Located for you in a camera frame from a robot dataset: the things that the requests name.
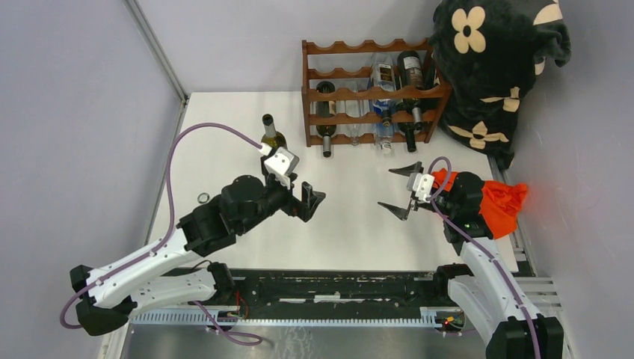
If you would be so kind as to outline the green wine bottle white label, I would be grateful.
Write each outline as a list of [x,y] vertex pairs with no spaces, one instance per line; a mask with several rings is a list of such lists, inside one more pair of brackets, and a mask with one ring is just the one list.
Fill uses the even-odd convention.
[[[393,100],[393,111],[395,113],[400,111],[407,112],[407,105],[403,99]],[[397,123],[397,126],[398,130],[405,136],[407,151],[409,153],[415,153],[417,148],[414,125],[411,122],[400,122]]]

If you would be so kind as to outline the blue square bottle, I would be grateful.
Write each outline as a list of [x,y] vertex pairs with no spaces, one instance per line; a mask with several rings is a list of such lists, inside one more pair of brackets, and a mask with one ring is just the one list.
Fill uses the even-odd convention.
[[[391,80],[370,79],[368,88],[380,87],[385,91],[395,91],[396,78]],[[371,99],[370,109],[381,118],[380,123],[375,124],[375,143],[383,154],[392,152],[392,142],[394,137],[393,127],[393,99]]]

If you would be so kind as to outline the green wine bottle front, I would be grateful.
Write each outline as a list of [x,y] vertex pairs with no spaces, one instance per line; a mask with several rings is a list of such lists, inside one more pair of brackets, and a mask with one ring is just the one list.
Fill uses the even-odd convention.
[[[322,81],[316,85],[319,93],[333,93],[336,88],[332,82]],[[336,115],[336,102],[333,100],[316,103],[316,114],[322,118],[331,118]],[[336,134],[336,125],[317,125],[317,133],[322,138],[322,155],[325,158],[332,156],[332,137]]]

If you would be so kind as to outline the small clear glass bottle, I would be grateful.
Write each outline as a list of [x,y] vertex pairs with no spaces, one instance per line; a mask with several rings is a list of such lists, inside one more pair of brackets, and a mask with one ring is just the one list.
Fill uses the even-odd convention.
[[[352,92],[358,92],[358,82],[355,79],[344,81],[344,86]],[[345,113],[349,117],[358,118],[362,116],[362,103],[358,99],[345,101]],[[347,135],[351,139],[352,146],[360,144],[360,137],[364,134],[365,125],[363,123],[351,123],[346,126]]]

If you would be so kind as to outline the clear bottle black cap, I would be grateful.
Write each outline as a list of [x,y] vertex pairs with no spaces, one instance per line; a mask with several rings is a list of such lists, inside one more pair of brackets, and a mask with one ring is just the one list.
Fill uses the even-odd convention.
[[[368,88],[378,87],[390,92],[396,90],[392,58],[385,52],[375,52],[371,56],[371,75]],[[392,126],[391,99],[371,99],[371,109],[381,117],[384,128]]]

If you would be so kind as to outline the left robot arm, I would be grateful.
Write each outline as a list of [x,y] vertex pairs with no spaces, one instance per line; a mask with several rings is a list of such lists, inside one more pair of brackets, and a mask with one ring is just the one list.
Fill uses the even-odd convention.
[[237,177],[208,203],[196,207],[173,225],[163,239],[101,268],[76,266],[70,272],[78,296],[78,328],[101,336],[121,328],[129,319],[149,310],[184,302],[229,303],[236,290],[224,263],[171,275],[176,267],[201,260],[234,245],[278,211],[309,221],[326,194],[301,185],[301,197],[279,183],[251,175]]

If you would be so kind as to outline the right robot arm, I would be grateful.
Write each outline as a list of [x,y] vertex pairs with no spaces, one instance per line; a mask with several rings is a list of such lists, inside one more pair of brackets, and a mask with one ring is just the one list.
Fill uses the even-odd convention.
[[544,315],[504,264],[490,225],[481,213],[485,182],[463,171],[438,182],[421,162],[391,173],[407,177],[405,208],[382,206],[402,221],[419,209],[443,220],[443,233],[461,264],[437,268],[431,286],[434,300],[454,302],[467,315],[485,344],[486,358],[562,358],[564,329]]

